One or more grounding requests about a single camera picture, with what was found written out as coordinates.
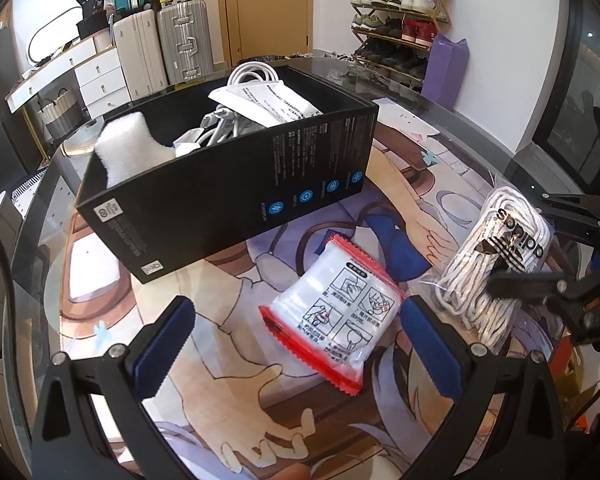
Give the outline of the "person's left hand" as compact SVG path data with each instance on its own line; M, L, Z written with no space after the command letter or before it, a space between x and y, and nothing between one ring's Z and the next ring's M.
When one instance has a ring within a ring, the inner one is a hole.
M268 480L310 480L311 469L303 464L292 464L285 469L277 471Z

